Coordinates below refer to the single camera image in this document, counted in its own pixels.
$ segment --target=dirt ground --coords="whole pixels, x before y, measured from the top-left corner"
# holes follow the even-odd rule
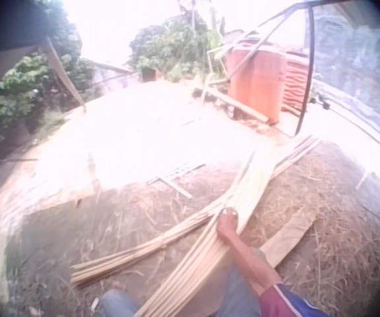
[[[83,132],[88,123],[73,119],[46,144],[24,154],[40,157],[36,166],[22,163],[1,169],[10,174],[0,176],[0,301],[7,303],[8,316],[24,316],[32,308],[43,316],[100,316],[100,307],[95,312],[90,307],[113,287],[144,302],[181,261],[200,229],[137,265],[81,289],[69,283],[70,265],[141,244],[202,209],[228,189],[247,151],[259,141],[258,133],[221,112],[198,107],[189,94],[184,95],[186,88],[172,93],[171,86],[152,86],[150,93],[158,99],[168,96],[169,101],[163,102],[162,109],[149,111],[147,104],[153,98],[133,89],[140,95],[138,102],[124,101],[130,100],[130,92],[110,95],[104,103],[95,100],[89,111],[93,114],[91,135]],[[115,108],[114,100],[122,100],[124,108]],[[172,112],[173,116],[162,117]],[[135,132],[128,135],[131,129]],[[327,135],[327,131],[323,128],[321,133]],[[84,142],[86,137],[90,145]],[[346,201],[348,212],[353,206],[364,206],[378,215],[373,219],[379,222],[380,171],[372,171],[357,190],[364,164],[334,134],[324,139],[270,182],[243,234],[252,246],[259,247],[300,208],[332,209]],[[94,190],[88,170],[89,147],[100,192]],[[161,182],[145,184],[185,160],[206,163],[175,180],[193,198]],[[55,171],[60,164],[63,169]],[[295,265],[298,260],[289,262]],[[304,270],[312,271],[314,265],[304,264]],[[292,279],[294,270],[291,264],[280,268],[287,284],[307,295]],[[217,289],[225,279],[220,280]],[[206,300],[203,294],[212,293],[213,285],[203,289],[185,311],[194,312],[199,298]],[[214,295],[212,302],[220,300],[220,294]],[[320,297],[309,300],[321,303]]]

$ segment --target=orange barrel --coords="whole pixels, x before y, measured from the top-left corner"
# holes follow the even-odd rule
[[[286,78],[286,54],[274,46],[261,46],[253,57],[249,106],[278,123]]]
[[[248,43],[238,44],[234,47],[227,57],[227,69],[229,74],[234,72],[234,69],[250,52],[251,48],[252,45]],[[252,70],[253,58],[234,74],[231,78],[230,86],[228,87],[228,96],[248,106],[251,94],[250,87]]]
[[[287,75],[285,78],[283,103],[297,110],[301,110],[308,74],[309,59],[307,55],[287,52]]]

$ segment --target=wall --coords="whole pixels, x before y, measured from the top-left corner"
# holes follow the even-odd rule
[[[314,78],[341,90],[340,99],[380,129],[380,27],[355,29],[332,5],[314,12]]]

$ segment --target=jeans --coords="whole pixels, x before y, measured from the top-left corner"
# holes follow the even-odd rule
[[[139,305],[126,293],[111,289],[101,299],[105,317],[133,317]],[[261,317],[259,299],[253,294],[241,271],[233,265],[228,276],[224,299],[216,317]]]

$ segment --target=bamboo bundle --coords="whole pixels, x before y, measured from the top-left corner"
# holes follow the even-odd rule
[[[286,170],[291,164],[294,164],[304,154],[310,151],[319,143],[319,140],[308,136],[299,136],[292,139],[281,150],[280,162],[277,164],[272,178],[278,176],[281,172]],[[145,242],[134,248],[118,252],[97,260],[89,261],[83,264],[73,265],[72,269],[81,269],[74,272],[71,277],[71,283],[81,285],[89,283],[95,279],[102,278],[113,271],[124,268],[125,266],[135,264],[139,260],[147,257],[148,255],[161,250],[163,247],[176,241],[177,239],[185,236],[191,231],[199,228],[205,224],[218,210],[221,210],[229,198],[236,192],[236,187],[241,180],[241,177],[247,170],[250,158],[242,164],[237,176],[234,179],[230,189],[217,200],[206,206],[204,209],[188,217],[186,220],[171,228],[160,236]]]
[[[275,145],[264,143],[263,148],[255,152],[236,193],[227,202],[227,206],[234,207],[238,212],[238,233],[245,228],[258,204],[272,176],[276,161]],[[228,251],[216,236],[218,214],[219,212],[211,219],[183,261],[135,316],[175,316],[203,286],[206,278]]]

